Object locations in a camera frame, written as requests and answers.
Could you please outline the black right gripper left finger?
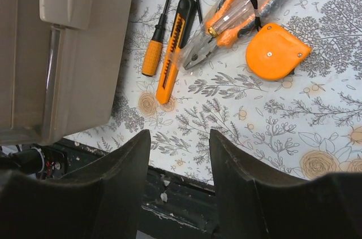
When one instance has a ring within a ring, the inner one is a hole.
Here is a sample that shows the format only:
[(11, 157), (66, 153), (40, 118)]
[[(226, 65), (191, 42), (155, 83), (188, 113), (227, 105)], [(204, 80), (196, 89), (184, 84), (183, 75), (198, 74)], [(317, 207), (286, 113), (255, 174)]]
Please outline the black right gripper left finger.
[(1, 171), (2, 238), (135, 238), (150, 133), (59, 179)]

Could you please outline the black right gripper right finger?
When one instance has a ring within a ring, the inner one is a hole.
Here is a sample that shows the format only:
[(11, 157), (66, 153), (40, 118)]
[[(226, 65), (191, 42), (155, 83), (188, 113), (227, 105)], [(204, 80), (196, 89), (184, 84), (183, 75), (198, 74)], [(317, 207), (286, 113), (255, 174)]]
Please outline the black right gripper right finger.
[(223, 238), (360, 238), (361, 174), (290, 176), (210, 131), (210, 160)]

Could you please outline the taupe plastic tool box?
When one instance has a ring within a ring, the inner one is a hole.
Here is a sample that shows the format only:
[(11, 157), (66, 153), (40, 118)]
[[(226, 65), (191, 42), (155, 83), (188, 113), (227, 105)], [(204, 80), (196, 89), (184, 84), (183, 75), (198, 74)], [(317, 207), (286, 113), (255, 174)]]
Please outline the taupe plastic tool box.
[(1, 0), (1, 144), (106, 124), (131, 0)]

